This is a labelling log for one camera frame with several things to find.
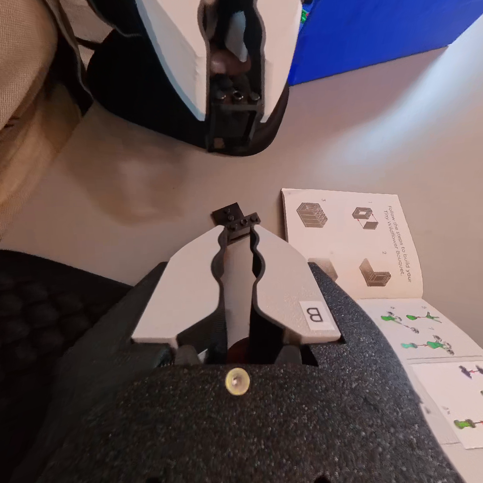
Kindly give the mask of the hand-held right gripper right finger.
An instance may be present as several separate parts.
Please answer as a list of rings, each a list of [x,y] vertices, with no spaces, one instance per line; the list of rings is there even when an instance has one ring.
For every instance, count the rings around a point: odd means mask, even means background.
[[[255,320],[250,330],[277,344],[336,342],[341,332],[305,257],[260,225],[250,233]]]

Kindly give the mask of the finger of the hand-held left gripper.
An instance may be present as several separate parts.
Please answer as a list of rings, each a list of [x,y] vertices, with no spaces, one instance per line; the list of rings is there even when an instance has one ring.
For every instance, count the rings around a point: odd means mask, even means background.
[[[263,103],[266,123],[278,103],[291,68],[301,20],[301,1],[257,1],[263,28]]]
[[[193,116],[204,121],[209,90],[202,1],[136,1],[168,80]]]

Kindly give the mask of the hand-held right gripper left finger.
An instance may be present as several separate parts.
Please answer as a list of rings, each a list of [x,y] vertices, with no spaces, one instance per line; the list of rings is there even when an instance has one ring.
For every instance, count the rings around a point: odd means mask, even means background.
[[[212,315],[219,306],[220,284],[212,271],[222,253],[218,225],[184,245],[168,261],[132,333],[137,343],[167,343],[170,347],[195,346],[199,335],[188,341],[186,332]]]

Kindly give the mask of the black lego box frame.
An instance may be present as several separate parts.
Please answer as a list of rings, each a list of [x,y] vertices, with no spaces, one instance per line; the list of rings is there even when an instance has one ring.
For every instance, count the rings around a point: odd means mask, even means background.
[[[217,74],[210,79],[209,101],[207,151],[247,154],[263,113],[261,94],[245,74]]]

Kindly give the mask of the black L-shaped lego assembly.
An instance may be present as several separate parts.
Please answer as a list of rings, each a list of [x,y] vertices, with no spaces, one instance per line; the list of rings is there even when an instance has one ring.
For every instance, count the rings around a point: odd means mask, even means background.
[[[232,203],[213,211],[211,218],[215,226],[226,228],[229,245],[248,236],[251,227],[259,225],[261,222],[257,213],[244,215],[238,203]]]

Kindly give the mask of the blue plastic bin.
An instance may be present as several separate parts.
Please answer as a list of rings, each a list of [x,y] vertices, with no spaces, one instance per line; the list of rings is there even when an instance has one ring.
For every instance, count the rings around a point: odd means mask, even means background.
[[[304,9],[290,86],[446,47],[482,16],[482,1],[313,1]]]

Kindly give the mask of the lego instruction booklet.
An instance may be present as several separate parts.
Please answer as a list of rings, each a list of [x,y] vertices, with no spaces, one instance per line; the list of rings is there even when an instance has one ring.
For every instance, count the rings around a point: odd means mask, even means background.
[[[482,449],[482,347],[421,298],[423,278],[398,196],[282,190],[286,237],[383,333],[422,392],[437,435]]]

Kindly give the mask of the person's left hand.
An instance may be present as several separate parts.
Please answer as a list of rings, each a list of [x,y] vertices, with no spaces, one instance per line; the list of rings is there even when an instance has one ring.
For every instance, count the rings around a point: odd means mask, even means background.
[[[209,76],[211,78],[217,75],[239,76],[247,73],[250,69],[250,57],[242,62],[231,51],[210,44]]]

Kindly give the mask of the person's floral beige garment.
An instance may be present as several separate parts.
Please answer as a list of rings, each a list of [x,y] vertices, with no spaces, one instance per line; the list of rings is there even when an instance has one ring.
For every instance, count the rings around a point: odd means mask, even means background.
[[[1,1],[1,237],[92,104],[60,1]]]

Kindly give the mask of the black cushioned wrist rest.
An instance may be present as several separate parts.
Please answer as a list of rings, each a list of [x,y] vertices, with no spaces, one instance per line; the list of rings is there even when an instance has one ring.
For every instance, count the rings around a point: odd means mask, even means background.
[[[43,392],[58,360],[132,288],[43,257],[1,250],[1,412]]]

